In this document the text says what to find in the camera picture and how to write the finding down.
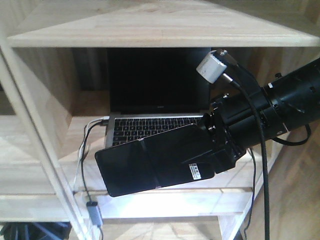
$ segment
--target white adapter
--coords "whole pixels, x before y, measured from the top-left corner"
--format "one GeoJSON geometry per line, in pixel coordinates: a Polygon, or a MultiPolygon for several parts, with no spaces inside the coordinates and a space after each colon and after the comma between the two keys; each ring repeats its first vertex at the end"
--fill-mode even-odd
{"type": "Polygon", "coordinates": [[[214,56],[215,52],[216,50],[210,51],[196,68],[197,72],[211,84],[213,84],[227,68],[225,64],[214,56]]]}

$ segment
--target light wood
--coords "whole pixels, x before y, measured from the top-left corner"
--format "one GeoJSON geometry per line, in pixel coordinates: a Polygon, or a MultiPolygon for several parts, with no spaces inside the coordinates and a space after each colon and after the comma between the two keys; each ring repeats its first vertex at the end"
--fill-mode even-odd
{"type": "MultiPolygon", "coordinates": [[[[241,188],[162,189],[110,197],[106,192],[92,192],[104,219],[162,217],[197,217],[242,214],[251,191],[241,188]]],[[[87,195],[78,193],[77,203],[85,218],[87,195]]]]}
{"type": "Polygon", "coordinates": [[[283,1],[42,1],[13,47],[319,46],[319,29],[283,1]]]}
{"type": "Polygon", "coordinates": [[[39,163],[0,164],[0,195],[54,193],[55,191],[39,163]]]}
{"type": "MultiPolygon", "coordinates": [[[[88,101],[82,102],[85,107],[74,106],[74,96],[78,94],[74,91],[77,80],[68,47],[241,47],[240,51],[233,48],[236,59],[257,76],[261,85],[265,85],[274,79],[276,72],[286,74],[319,56],[319,9],[317,0],[0,1],[0,81],[17,114],[3,116],[11,108],[0,108],[1,126],[11,120],[14,122],[8,128],[0,127],[0,149],[4,149],[0,155],[0,178],[7,183],[0,195],[0,211],[4,210],[0,220],[68,219],[77,238],[93,238],[91,234],[86,235],[90,225],[88,219],[83,218],[85,199],[79,201],[83,208],[80,211],[72,194],[75,157],[81,135],[77,131],[82,133],[84,122],[107,115],[109,108],[101,108],[103,104],[92,107],[96,100],[105,101],[106,96],[101,92],[91,93],[88,101]],[[11,182],[10,175],[16,174],[20,177],[11,182]],[[46,179],[52,188],[46,188],[46,179]],[[33,181],[37,189],[30,187],[33,181]],[[12,215],[6,208],[14,208],[23,214],[12,215]]],[[[90,136],[92,152],[85,163],[85,172],[89,174],[91,190],[105,190],[93,158],[95,149],[103,146],[104,133],[104,130],[97,130],[90,136]]],[[[310,147],[310,153],[314,151],[313,147],[310,147]]],[[[270,165],[279,147],[272,145],[271,149],[270,165]]],[[[196,224],[197,229],[201,229],[198,234],[193,225],[189,227],[187,219],[178,224],[181,228],[162,222],[140,225],[119,222],[104,229],[107,233],[113,231],[111,239],[142,239],[145,236],[215,239],[213,236],[216,237],[220,225],[221,234],[216,238],[232,240],[249,209],[251,193],[247,187],[251,184],[251,174],[251,162],[239,161],[235,169],[221,174],[221,177],[216,176],[215,182],[210,181],[199,190],[206,191],[208,186],[223,186],[225,191],[246,189],[238,214],[232,215],[231,209],[235,207],[232,205],[228,211],[231,215],[219,216],[218,223],[217,217],[212,219],[212,232],[207,230],[210,226],[207,222],[196,224]],[[149,227],[155,230],[146,232],[149,227]]],[[[257,181],[261,186],[261,177],[257,181]]],[[[77,187],[78,191],[83,190],[80,182],[77,187]]],[[[225,192],[225,196],[230,196],[230,192],[225,192]]],[[[236,199],[235,196],[231,202],[236,204],[236,199]]],[[[284,226],[289,220],[285,218],[283,221],[284,226]]],[[[312,226],[311,223],[307,229],[312,230],[312,226]]]]}
{"type": "Polygon", "coordinates": [[[0,115],[15,115],[15,111],[4,91],[0,91],[0,115]]]}
{"type": "MultiPolygon", "coordinates": [[[[61,208],[63,208],[68,219],[70,220],[70,222],[72,222],[72,226],[74,227],[74,230],[76,231],[79,239],[84,240],[86,238],[85,233],[87,232],[87,227],[84,225],[82,216],[79,213],[70,187],[68,186],[68,183],[65,179],[65,175],[62,169],[59,167],[58,158],[53,149],[52,142],[47,140],[44,143],[43,136],[47,136],[47,132],[43,131],[43,135],[41,136],[41,130],[38,130],[36,128],[36,124],[38,124],[40,129],[44,129],[41,121],[39,121],[39,115],[37,114],[37,109],[35,108],[34,102],[31,100],[32,97],[37,96],[38,92],[35,92],[34,95],[31,96],[30,92],[28,92],[27,88],[25,87],[26,85],[23,84],[26,79],[19,70],[17,59],[15,58],[16,54],[13,52],[12,48],[7,45],[6,38],[4,37],[4,31],[2,31],[1,25],[0,45],[1,85],[6,91],[15,112],[21,119],[21,122],[23,123],[30,141],[35,148],[37,158],[41,161],[41,165],[44,168],[46,175],[50,180],[50,183],[59,200],[59,205],[56,204],[54,206],[57,207],[59,211],[61,210],[61,208]],[[29,103],[31,104],[31,106],[29,105],[29,107],[31,107],[31,109],[27,106],[28,104],[25,101],[29,101],[29,103]]],[[[3,201],[4,203],[11,204],[10,200],[6,198],[3,201]]]]}
{"type": "Polygon", "coordinates": [[[105,240],[221,240],[217,217],[105,220],[105,240]]]}
{"type": "Polygon", "coordinates": [[[54,194],[0,195],[0,206],[0,222],[69,221],[54,194]]]}
{"type": "MultiPolygon", "coordinates": [[[[270,172],[270,239],[313,240],[320,236],[319,121],[311,125],[313,135],[302,146],[284,147],[270,172]]],[[[298,141],[304,129],[290,139],[298,141]]],[[[264,239],[263,194],[254,204],[248,239],[264,239]]]]}
{"type": "Polygon", "coordinates": [[[15,115],[0,115],[0,166],[39,163],[24,125],[15,115]]]}

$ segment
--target laptop keyboard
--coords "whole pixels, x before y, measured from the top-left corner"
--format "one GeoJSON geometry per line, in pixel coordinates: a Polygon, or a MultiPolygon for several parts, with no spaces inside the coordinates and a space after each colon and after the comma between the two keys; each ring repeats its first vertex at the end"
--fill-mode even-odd
{"type": "Polygon", "coordinates": [[[184,125],[196,124],[200,119],[201,117],[115,119],[112,145],[116,146],[184,125]]]}

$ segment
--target black cable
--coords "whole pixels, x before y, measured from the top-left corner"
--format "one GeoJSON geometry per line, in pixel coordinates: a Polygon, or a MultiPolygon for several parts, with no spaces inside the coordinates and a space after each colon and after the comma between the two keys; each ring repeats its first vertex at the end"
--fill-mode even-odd
{"type": "Polygon", "coordinates": [[[252,100],[250,99],[247,92],[238,84],[236,81],[231,81],[230,84],[238,89],[248,102],[258,131],[261,144],[261,155],[262,155],[262,175],[263,175],[263,195],[264,195],[264,239],[270,240],[270,199],[269,199],[269,177],[268,177],[268,162],[267,162],[267,148],[266,139],[264,135],[263,125],[256,107],[254,106],[252,100]]]}
{"type": "Polygon", "coordinates": [[[101,124],[103,121],[99,121],[99,122],[96,122],[95,124],[93,124],[89,129],[88,129],[88,132],[86,134],[86,136],[84,137],[84,140],[83,140],[83,148],[82,148],[82,157],[80,159],[80,162],[81,162],[81,176],[82,176],[82,182],[83,182],[83,186],[84,186],[84,189],[86,191],[86,194],[89,198],[89,202],[92,203],[92,198],[91,198],[91,195],[88,191],[88,188],[87,188],[87,184],[86,184],[86,180],[85,180],[85,174],[84,174],[84,160],[86,158],[86,155],[85,155],[85,149],[86,149],[86,144],[87,144],[87,140],[88,140],[88,136],[89,136],[89,133],[91,131],[91,129],[93,129],[95,126],[101,124]]]}
{"type": "Polygon", "coordinates": [[[254,151],[252,150],[252,147],[250,147],[249,150],[250,150],[250,155],[251,155],[252,161],[253,161],[253,183],[252,183],[252,198],[251,198],[251,206],[250,206],[250,210],[249,210],[249,219],[248,219],[248,223],[247,223],[246,227],[243,230],[244,240],[247,240],[247,229],[249,228],[250,223],[251,223],[252,211],[254,208],[254,201],[255,201],[255,194],[256,194],[257,163],[256,163],[256,159],[255,159],[255,155],[254,155],[254,151]]]}
{"type": "Polygon", "coordinates": [[[296,142],[292,142],[292,141],[287,141],[287,140],[283,140],[281,138],[275,137],[272,138],[273,141],[282,144],[282,145],[286,145],[286,146],[299,146],[299,145],[303,145],[305,144],[309,138],[311,137],[311,128],[309,126],[309,124],[304,125],[305,130],[306,130],[306,138],[302,141],[296,141],[296,142]]]}
{"type": "Polygon", "coordinates": [[[104,240],[104,232],[102,231],[101,227],[99,227],[101,233],[101,240],[104,240]]]}

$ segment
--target cable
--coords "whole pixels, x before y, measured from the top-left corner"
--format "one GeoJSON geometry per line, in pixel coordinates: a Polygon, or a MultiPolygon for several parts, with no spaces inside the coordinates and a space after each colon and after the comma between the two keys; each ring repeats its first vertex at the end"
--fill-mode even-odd
{"type": "Polygon", "coordinates": [[[81,164],[81,159],[85,153],[85,151],[83,151],[83,149],[86,150],[86,146],[84,146],[84,141],[85,141],[86,135],[88,134],[88,131],[89,131],[89,125],[92,123],[95,123],[95,122],[101,122],[101,124],[102,124],[107,120],[109,120],[109,116],[103,116],[103,117],[100,117],[100,118],[97,118],[97,119],[94,119],[94,120],[88,122],[83,128],[83,140],[82,140],[81,145],[78,150],[78,159],[77,159],[78,163],[77,163],[77,167],[76,167],[76,171],[75,171],[75,175],[74,175],[74,180],[73,180],[73,185],[72,185],[73,191],[75,191],[75,186],[76,186],[77,176],[78,176],[78,172],[79,172],[79,168],[80,168],[80,164],[81,164]]]}
{"type": "Polygon", "coordinates": [[[101,240],[104,240],[104,232],[102,231],[101,227],[99,227],[101,233],[101,240]]]}
{"type": "Polygon", "coordinates": [[[305,143],[309,140],[309,138],[310,138],[310,136],[311,136],[311,134],[312,134],[311,128],[310,128],[309,124],[304,125],[304,127],[305,127],[305,130],[306,130],[306,135],[307,135],[307,136],[306,136],[306,138],[305,138],[304,140],[302,140],[302,141],[292,142],[292,141],[283,140],[283,139],[278,138],[278,137],[272,138],[272,140],[275,141],[275,142],[277,142],[277,143],[279,143],[279,144],[286,145],[286,146],[299,146],[299,145],[303,145],[303,144],[305,144],[305,143]]]}
{"type": "Polygon", "coordinates": [[[238,89],[242,93],[242,95],[245,97],[246,101],[248,102],[259,131],[261,155],[262,155],[262,175],[263,175],[263,195],[264,195],[264,239],[270,240],[270,198],[269,198],[269,177],[268,177],[269,174],[268,174],[266,139],[265,139],[264,130],[262,127],[263,125],[259,117],[259,114],[257,112],[257,109],[254,106],[247,92],[240,86],[239,83],[237,83],[230,77],[229,79],[231,79],[230,84],[234,86],[236,89],[238,89]]]}
{"type": "Polygon", "coordinates": [[[246,225],[246,227],[243,230],[244,233],[244,240],[247,240],[247,229],[250,226],[251,223],[251,217],[252,217],[252,211],[254,208],[254,201],[255,201],[255,194],[256,194],[256,175],[257,175],[257,163],[256,163],[256,159],[255,159],[255,155],[254,155],[254,151],[252,149],[252,147],[249,148],[250,151],[250,155],[253,161],[253,183],[252,183],[252,198],[251,198],[251,206],[250,206],[250,210],[249,210],[249,219],[248,219],[248,223],[246,225]]]}
{"type": "Polygon", "coordinates": [[[85,137],[84,137],[84,140],[83,140],[83,148],[82,148],[82,153],[81,153],[82,157],[81,157],[81,159],[80,159],[82,182],[83,182],[83,186],[84,186],[85,192],[86,192],[86,194],[87,194],[87,196],[88,196],[88,198],[89,198],[89,202],[90,202],[90,203],[92,203],[93,201],[92,201],[91,195],[90,195],[90,193],[89,193],[89,191],[88,191],[87,184],[86,184],[86,180],[85,180],[85,175],[84,175],[84,160],[85,160],[85,158],[86,158],[86,156],[85,156],[85,148],[86,148],[88,136],[89,136],[89,133],[90,133],[91,129],[93,129],[93,128],[94,128],[95,126],[97,126],[97,125],[100,125],[102,122],[103,122],[102,120],[99,121],[99,122],[96,122],[95,124],[93,124],[93,125],[88,129],[88,131],[87,131],[87,133],[86,133],[86,135],[85,135],[85,137]]]}

